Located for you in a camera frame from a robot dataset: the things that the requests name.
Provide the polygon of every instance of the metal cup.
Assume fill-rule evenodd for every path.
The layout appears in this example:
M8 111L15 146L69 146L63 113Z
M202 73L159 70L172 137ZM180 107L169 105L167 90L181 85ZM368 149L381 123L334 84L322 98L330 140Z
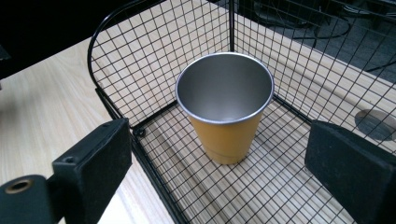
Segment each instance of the metal cup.
M233 52L196 60L181 72L176 84L177 101L189 115L206 155L220 164L246 157L273 94L268 69Z

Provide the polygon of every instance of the wire grid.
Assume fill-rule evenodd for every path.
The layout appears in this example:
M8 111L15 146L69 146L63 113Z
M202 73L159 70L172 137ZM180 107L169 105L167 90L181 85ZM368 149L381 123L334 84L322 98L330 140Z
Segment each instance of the wire grid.
M309 17L298 21L295 19L299 12L242 0L234 5L238 14L231 14L235 24L230 25L228 2L215 5L200 0L171 0L136 15L126 12L140 2L144 1L118 11L92 38L90 73L114 108L129 118L131 126L146 130L146 136L139 138L144 157L149 160L143 165L157 172L158 176L152 178L161 179L166 193L172 195L170 203L178 205L186 220L353 222L347 211L304 170L309 135L306 119L338 124L395 153L394 140L378 140L371 135L382 123L389 130L390 139L396 135L392 126L396 114L394 82L381 76L393 71L393 63L384 66L375 61L375 54L383 48L378 44L369 46L374 52L372 57L362 58L360 54L369 35L382 36L381 43L396 43L394 23L389 22L392 17L375 13L376 20L390 24L385 33L348 19L350 29L363 32L363 38L359 39L359 35L356 39L348 33L326 39L319 38L320 30L334 36L339 29L336 24L346 21L317 9L310 10L327 23L311 21ZM269 7L271 13L283 10L282 15L286 13L294 20L285 23L282 18L277 21L283 23L268 24L273 21L268 16ZM358 8L344 3L341 7ZM115 25L106 27L107 22ZM261 60L274 75L276 101L264 110L247 158L236 165L219 166L206 157L185 114L174 105L174 89L182 69L206 54L229 51L233 35L234 51ZM346 60L342 55L350 42L358 47ZM395 48L388 49L390 52L383 54L391 60ZM374 65L380 68L373 70ZM370 126L369 132L361 132L356 115L362 111L363 119L369 118L372 111L385 114L376 118L383 122Z

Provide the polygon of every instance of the dark background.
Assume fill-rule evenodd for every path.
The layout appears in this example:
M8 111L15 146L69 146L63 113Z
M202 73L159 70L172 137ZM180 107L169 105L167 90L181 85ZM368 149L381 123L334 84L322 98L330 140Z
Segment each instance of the dark background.
M0 46L9 58L1 60L6 56L0 52L0 79L90 37L111 11L130 1L1 1Z

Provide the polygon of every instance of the wooden table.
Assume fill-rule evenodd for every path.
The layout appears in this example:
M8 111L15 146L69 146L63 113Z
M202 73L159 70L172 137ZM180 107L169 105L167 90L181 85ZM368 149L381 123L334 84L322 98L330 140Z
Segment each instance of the wooden table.
M52 175L51 162L111 120L94 91L89 40L2 80L0 184L23 175ZM100 223L172 223L133 156Z

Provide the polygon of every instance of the black wire basket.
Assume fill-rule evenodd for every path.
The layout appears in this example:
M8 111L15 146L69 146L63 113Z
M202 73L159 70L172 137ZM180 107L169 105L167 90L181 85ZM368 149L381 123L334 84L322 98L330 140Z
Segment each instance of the black wire basket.
M100 24L88 66L111 117L129 119L134 154L175 222L353 223L304 154L314 119L395 154L394 9L385 0L133 1ZM175 96L189 63L224 51L260 60L276 85L235 165L205 155Z

